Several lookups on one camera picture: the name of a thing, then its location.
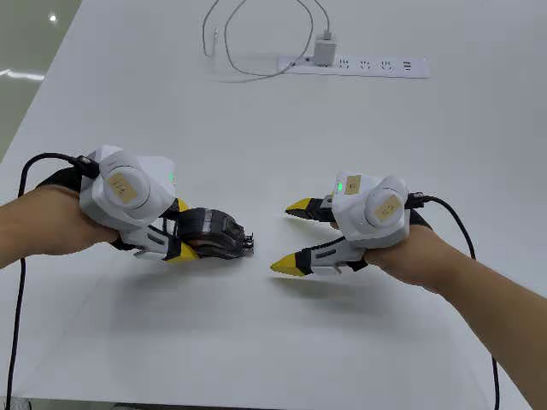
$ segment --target cable connector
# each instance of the cable connector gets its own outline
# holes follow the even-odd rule
[[[330,67],[334,64],[336,55],[336,38],[330,30],[325,30],[323,34],[315,38],[315,49],[312,61],[316,66]]]
[[[87,178],[95,179],[101,173],[98,162],[83,155],[76,158],[74,166]]]
[[[409,198],[404,204],[405,209],[424,208],[424,204],[427,202],[426,196],[423,192],[412,192],[409,194]]]

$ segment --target white charger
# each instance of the white charger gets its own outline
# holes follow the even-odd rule
[[[320,34],[315,39],[314,56],[312,62],[316,66],[330,67],[334,64],[336,55],[336,38],[328,30]]]

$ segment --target white cable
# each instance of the white cable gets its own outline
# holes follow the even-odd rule
[[[325,15],[325,18],[326,18],[326,32],[330,33],[331,32],[331,19],[328,16],[328,13],[326,12],[323,5],[321,3],[319,3],[319,0],[314,0],[314,2],[315,2],[315,4],[317,4],[317,7],[319,7],[321,9],[321,11],[323,12],[323,14]]]
[[[213,5],[209,9],[209,11],[207,12],[205,17],[203,18],[203,23],[202,23],[202,46],[203,46],[203,53],[207,57],[212,57],[213,55],[207,53],[207,46],[205,44],[205,25],[207,24],[207,20],[209,19],[209,16],[211,15],[211,13],[213,13],[213,10],[215,9],[215,7],[219,3],[219,1],[220,0],[215,0],[215,2],[213,3]]]
[[[308,48],[309,48],[309,44],[311,43],[311,39],[314,36],[314,16],[311,14],[311,11],[309,11],[308,7],[302,2],[302,0],[296,0],[296,1],[297,1],[298,4],[300,4],[306,10],[306,12],[308,13],[308,16],[309,16],[308,40],[306,41],[306,44],[304,46],[304,50],[302,51],[302,53],[294,61],[289,63],[285,68],[278,71],[277,73],[271,73],[271,74],[260,74],[260,73],[252,73],[252,72],[249,72],[249,71],[244,71],[241,68],[239,68],[238,66],[236,66],[235,62],[232,59],[232,54],[230,53],[230,47],[228,45],[228,27],[230,26],[230,22],[232,21],[233,16],[239,11],[239,9],[241,9],[241,7],[245,3],[247,3],[247,0],[242,0],[238,4],[238,7],[236,7],[236,9],[233,10],[232,14],[230,15],[230,17],[228,17],[228,20],[226,21],[226,24],[224,25],[224,45],[226,47],[226,55],[228,57],[228,62],[230,63],[230,65],[232,66],[232,68],[234,70],[236,70],[237,72],[239,72],[241,74],[254,75],[256,77],[260,77],[259,79],[271,79],[272,77],[277,77],[278,75],[281,75],[281,74],[285,73],[287,70],[289,70],[291,67],[293,67],[306,54],[306,51],[308,51]]]

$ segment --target wrist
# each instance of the wrist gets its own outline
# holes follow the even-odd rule
[[[0,267],[32,255],[32,241],[24,222],[0,208]]]

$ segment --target floor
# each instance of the floor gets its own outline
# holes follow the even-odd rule
[[[44,80],[51,61],[78,11],[80,1],[0,2],[0,160]],[[13,408],[27,409],[28,405],[19,403]],[[33,410],[110,408],[112,404],[109,403],[32,400]]]

